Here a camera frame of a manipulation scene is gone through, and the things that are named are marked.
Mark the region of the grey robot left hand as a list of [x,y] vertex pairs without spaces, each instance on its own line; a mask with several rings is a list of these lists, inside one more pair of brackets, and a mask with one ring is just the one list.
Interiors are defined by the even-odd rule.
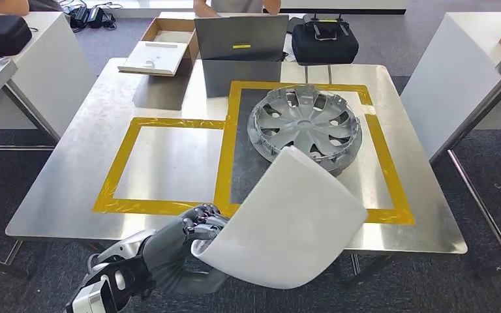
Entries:
[[185,295],[214,293],[229,277],[218,269],[189,271],[185,260],[194,241],[214,240],[229,218],[211,203],[202,203],[177,215],[175,220],[147,239],[142,256],[157,287]]

